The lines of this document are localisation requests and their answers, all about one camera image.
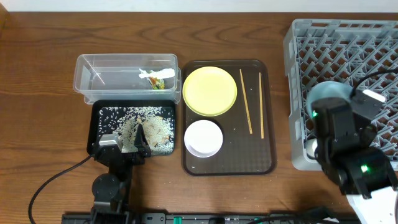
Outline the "rice and food scraps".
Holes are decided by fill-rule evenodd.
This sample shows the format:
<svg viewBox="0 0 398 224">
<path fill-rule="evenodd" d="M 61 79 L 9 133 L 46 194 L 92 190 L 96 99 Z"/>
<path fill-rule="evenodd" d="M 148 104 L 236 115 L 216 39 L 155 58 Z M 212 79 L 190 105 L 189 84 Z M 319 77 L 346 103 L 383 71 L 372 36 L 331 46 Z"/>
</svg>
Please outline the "rice and food scraps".
<svg viewBox="0 0 398 224">
<path fill-rule="evenodd" d="M 175 148 L 174 110 L 170 107 L 103 107 L 99 110 L 98 136 L 117 134 L 122 152 L 136 152 L 137 129 L 142 125 L 153 156 L 173 153 Z"/>
</svg>

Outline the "white cup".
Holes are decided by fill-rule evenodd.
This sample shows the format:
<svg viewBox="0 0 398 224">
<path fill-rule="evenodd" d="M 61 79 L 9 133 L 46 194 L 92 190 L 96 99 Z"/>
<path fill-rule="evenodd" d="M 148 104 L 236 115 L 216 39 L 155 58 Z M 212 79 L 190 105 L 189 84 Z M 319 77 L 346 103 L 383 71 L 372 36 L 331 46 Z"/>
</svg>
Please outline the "white cup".
<svg viewBox="0 0 398 224">
<path fill-rule="evenodd" d="M 304 148 L 306 150 L 307 156 L 310 159 L 315 159 L 315 151 L 317 149 L 317 140 L 316 139 L 309 139 L 305 142 Z"/>
</svg>

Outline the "light blue bowl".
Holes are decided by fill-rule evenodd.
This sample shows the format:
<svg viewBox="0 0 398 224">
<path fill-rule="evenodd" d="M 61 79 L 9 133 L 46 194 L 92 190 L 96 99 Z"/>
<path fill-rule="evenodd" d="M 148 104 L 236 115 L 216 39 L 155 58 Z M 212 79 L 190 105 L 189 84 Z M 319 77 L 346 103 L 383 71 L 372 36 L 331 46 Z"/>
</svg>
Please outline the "light blue bowl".
<svg viewBox="0 0 398 224">
<path fill-rule="evenodd" d="M 352 87 L 344 83 L 327 81 L 316 84 L 307 95 L 306 111 L 310 118 L 314 117 L 312 103 L 324 98 L 342 98 L 349 101 Z"/>
</svg>

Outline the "white bowl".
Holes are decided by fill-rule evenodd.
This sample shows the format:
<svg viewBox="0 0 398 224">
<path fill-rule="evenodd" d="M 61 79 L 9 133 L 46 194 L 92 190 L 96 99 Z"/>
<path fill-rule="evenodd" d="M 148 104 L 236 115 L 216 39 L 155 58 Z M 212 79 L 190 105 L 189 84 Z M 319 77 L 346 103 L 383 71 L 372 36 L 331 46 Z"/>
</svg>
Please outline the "white bowl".
<svg viewBox="0 0 398 224">
<path fill-rule="evenodd" d="M 195 157 L 214 156 L 223 145 L 222 130 L 212 121 L 196 121 L 186 129 L 184 145 L 187 151 Z"/>
</svg>

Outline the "green snack wrapper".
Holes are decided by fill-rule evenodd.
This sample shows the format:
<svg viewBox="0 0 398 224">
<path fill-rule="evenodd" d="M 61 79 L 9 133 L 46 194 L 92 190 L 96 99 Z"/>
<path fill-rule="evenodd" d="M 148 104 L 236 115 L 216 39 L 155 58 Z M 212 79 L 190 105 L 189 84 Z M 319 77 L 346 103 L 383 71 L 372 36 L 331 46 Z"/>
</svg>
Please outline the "green snack wrapper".
<svg viewBox="0 0 398 224">
<path fill-rule="evenodd" d="M 163 90 L 165 88 L 164 80 L 156 77 L 147 77 L 153 90 Z"/>
</svg>

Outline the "white plastic wrap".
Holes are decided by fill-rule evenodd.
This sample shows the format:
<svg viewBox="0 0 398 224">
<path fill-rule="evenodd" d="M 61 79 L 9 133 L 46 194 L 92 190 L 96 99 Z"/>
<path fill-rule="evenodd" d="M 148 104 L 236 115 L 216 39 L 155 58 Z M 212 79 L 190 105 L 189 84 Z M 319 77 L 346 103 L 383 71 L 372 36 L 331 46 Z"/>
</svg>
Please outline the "white plastic wrap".
<svg viewBox="0 0 398 224">
<path fill-rule="evenodd" d="M 172 68 L 165 68 L 159 71 L 150 70 L 147 72 L 146 70 L 139 69 L 141 72 L 139 74 L 140 78 L 157 78 L 157 79 L 165 79 L 165 78 L 172 78 L 175 76 L 175 70 Z"/>
</svg>

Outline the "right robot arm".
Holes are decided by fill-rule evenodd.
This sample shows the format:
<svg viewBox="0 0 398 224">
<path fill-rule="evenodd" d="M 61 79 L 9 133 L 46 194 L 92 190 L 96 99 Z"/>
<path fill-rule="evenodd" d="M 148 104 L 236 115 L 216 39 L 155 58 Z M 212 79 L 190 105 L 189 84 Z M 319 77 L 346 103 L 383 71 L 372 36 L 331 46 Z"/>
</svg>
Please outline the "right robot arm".
<svg viewBox="0 0 398 224">
<path fill-rule="evenodd" d="M 397 223 L 397 176 L 387 156 L 372 146 L 372 119 L 382 102 L 362 97 L 312 103 L 317 148 L 324 174 L 346 196 L 361 223 Z"/>
</svg>

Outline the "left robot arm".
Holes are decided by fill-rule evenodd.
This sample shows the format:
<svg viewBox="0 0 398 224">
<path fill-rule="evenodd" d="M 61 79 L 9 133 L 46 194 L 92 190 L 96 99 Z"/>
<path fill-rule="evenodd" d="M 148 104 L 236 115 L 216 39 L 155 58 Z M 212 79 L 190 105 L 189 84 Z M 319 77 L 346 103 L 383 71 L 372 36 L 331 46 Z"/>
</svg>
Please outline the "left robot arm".
<svg viewBox="0 0 398 224">
<path fill-rule="evenodd" d="M 94 205 L 90 224 L 132 223 L 134 214 L 128 208 L 132 168 L 143 165 L 151 156 L 151 149 L 140 124 L 134 138 L 136 152 L 122 152 L 123 142 L 117 134 L 102 135 L 92 150 L 94 160 L 105 165 L 109 171 L 98 176 L 92 185 Z"/>
</svg>

